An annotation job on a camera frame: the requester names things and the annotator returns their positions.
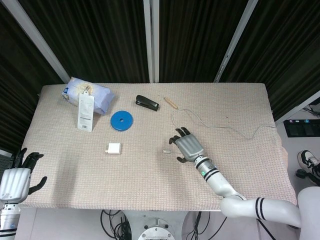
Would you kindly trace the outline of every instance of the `black stripe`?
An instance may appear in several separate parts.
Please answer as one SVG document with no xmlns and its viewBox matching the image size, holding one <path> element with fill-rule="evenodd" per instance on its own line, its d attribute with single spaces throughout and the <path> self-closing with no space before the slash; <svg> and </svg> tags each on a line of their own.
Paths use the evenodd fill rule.
<svg viewBox="0 0 320 240">
<path fill-rule="evenodd" d="M 205 179 L 206 178 L 206 176 L 208 176 L 209 175 L 209 173 L 211 173 L 212 171 L 214 171 L 214 170 L 217 170 L 216 168 L 213 168 L 213 169 L 211 169 L 210 171 L 208 171 L 204 176 L 203 176 L 203 178 Z"/>
<path fill-rule="evenodd" d="M 13 228 L 13 229 L 0 230 L 0 233 L 4 233 L 4 232 L 13 232 L 13 231 L 17 231 L 17 229 L 16 229 L 16 228 Z"/>
<path fill-rule="evenodd" d="M 215 174 L 217 174 L 217 173 L 220 173 L 220 172 L 219 172 L 219 171 L 215 171 L 215 172 L 211 173 L 211 174 L 207 177 L 207 179 L 206 179 L 205 181 L 208 182 L 209 178 L 211 178 L 213 175 L 215 175 Z"/>
<path fill-rule="evenodd" d="M 235 195 L 235 196 L 237 196 L 237 197 L 239 197 L 239 198 L 241 198 L 242 200 L 244 200 L 241 196 L 239 196 L 239 195 Z"/>
<path fill-rule="evenodd" d="M 261 213 L 262 219 L 263 219 L 263 220 L 266 220 L 265 217 L 264 217 L 264 213 L 262 212 L 262 202 L 264 201 L 264 199 L 265 199 L 265 198 L 263 197 L 263 198 L 261 199 L 261 201 L 260 201 L 260 213 Z"/>
<path fill-rule="evenodd" d="M 200 166 L 200 164 L 202 164 L 203 162 L 207 161 L 209 158 L 205 158 L 203 160 L 201 160 L 196 166 L 195 168 L 198 169 L 198 167 Z"/>
<path fill-rule="evenodd" d="M 10 236 L 14 236 L 14 235 L 16 235 L 16 233 L 4 234 L 4 235 L 0 235 L 0 238 L 10 237 Z"/>
<path fill-rule="evenodd" d="M 255 214 L 256 214 L 256 216 L 258 217 L 258 219 L 261 219 L 261 218 L 259 217 L 259 213 L 258 213 L 258 202 L 259 202 L 259 199 L 260 199 L 260 197 L 258 197 L 258 198 L 256 199 L 256 201 L 255 201 Z"/>
</svg>

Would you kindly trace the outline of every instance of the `blue disc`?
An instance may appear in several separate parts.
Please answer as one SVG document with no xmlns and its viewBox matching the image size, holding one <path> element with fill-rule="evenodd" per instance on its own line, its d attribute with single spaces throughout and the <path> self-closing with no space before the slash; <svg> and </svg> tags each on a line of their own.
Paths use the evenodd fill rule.
<svg viewBox="0 0 320 240">
<path fill-rule="evenodd" d="M 128 130 L 132 123 L 134 121 L 134 118 L 132 115 L 127 111 L 117 111 L 115 114 L 111 117 L 111 126 L 117 130 L 117 131 L 125 131 Z"/>
</svg>

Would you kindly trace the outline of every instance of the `sneaker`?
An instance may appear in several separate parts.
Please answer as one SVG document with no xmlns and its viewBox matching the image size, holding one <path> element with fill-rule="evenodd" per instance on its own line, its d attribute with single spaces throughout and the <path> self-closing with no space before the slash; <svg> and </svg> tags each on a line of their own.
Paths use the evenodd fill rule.
<svg viewBox="0 0 320 240">
<path fill-rule="evenodd" d="M 298 153 L 298 163 L 307 173 L 311 173 L 320 179 L 320 160 L 310 151 L 303 150 Z"/>
</svg>

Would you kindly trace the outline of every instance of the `price tag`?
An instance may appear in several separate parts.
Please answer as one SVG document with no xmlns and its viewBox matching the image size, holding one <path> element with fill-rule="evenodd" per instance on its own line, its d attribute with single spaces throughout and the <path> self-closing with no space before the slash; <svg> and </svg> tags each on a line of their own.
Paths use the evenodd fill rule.
<svg viewBox="0 0 320 240">
<path fill-rule="evenodd" d="M 95 97 L 90 96 L 88 91 L 79 94 L 78 129 L 92 132 L 94 105 Z"/>
</svg>

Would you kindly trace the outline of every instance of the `black device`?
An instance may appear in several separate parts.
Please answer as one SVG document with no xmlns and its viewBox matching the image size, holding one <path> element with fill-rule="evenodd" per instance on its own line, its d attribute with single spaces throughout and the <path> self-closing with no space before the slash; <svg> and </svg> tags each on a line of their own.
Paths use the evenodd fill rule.
<svg viewBox="0 0 320 240">
<path fill-rule="evenodd" d="M 320 119 L 290 119 L 283 124 L 288 138 L 320 137 Z"/>
<path fill-rule="evenodd" d="M 295 172 L 295 175 L 301 179 L 305 179 L 306 177 L 308 177 L 312 182 L 314 182 L 320 187 L 320 180 L 316 176 L 314 176 L 312 173 L 306 172 L 306 170 L 304 169 L 298 169 Z"/>
<path fill-rule="evenodd" d="M 159 104 L 155 101 L 150 100 L 149 98 L 146 98 L 145 96 L 137 95 L 135 98 L 135 104 L 145 107 L 147 109 L 151 109 L 153 111 L 157 111 L 159 108 Z"/>
</svg>

